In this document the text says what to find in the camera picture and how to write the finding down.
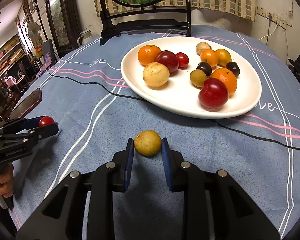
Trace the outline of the person's left hand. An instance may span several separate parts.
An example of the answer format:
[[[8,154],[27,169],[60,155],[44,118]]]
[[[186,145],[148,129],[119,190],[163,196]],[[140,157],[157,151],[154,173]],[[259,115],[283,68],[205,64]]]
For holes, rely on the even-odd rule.
[[[0,172],[0,195],[4,198],[10,198],[14,193],[14,166],[7,163]]]

